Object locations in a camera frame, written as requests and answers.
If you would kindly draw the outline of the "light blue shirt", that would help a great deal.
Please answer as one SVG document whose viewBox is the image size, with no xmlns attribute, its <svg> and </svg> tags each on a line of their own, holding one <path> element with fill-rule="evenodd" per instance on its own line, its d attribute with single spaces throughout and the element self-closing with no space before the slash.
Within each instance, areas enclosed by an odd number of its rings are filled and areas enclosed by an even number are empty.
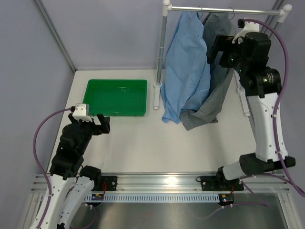
<svg viewBox="0 0 305 229">
<path fill-rule="evenodd" d="M 165 77 L 161 86 L 162 121 L 181 122 L 185 111 L 197 111 L 210 89 L 210 65 L 199 14 L 183 12 L 166 53 Z"/>
</svg>

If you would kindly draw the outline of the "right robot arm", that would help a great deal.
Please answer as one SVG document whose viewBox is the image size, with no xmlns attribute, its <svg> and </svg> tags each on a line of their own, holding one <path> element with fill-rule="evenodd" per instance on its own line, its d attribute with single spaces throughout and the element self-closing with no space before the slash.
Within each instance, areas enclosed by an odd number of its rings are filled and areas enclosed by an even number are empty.
<svg viewBox="0 0 305 229">
<path fill-rule="evenodd" d="M 281 76 L 276 69 L 267 66 L 270 47 L 266 34 L 249 32 L 238 39 L 217 35 L 208 52 L 208 63 L 213 63 L 221 52 L 220 66 L 234 69 L 239 75 L 255 130 L 255 152 L 241 155 L 237 162 L 218 168 L 215 183 L 220 189 L 237 185 L 245 176 L 296 165 L 284 145 L 277 102 L 282 91 Z"/>
</svg>

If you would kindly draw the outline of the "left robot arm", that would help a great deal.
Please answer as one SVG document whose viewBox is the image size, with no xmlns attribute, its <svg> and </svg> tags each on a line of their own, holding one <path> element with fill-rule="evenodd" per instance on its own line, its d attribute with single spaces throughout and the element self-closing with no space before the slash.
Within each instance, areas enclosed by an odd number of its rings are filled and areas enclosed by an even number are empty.
<svg viewBox="0 0 305 229">
<path fill-rule="evenodd" d="M 31 225 L 32 229 L 68 229 L 85 197 L 102 186 L 99 168 L 83 167 L 83 155 L 94 135 L 110 132 L 110 118 L 98 114 L 99 124 L 69 114 L 70 124 L 60 136 L 49 175 L 44 175 L 47 191 Z"/>
</svg>

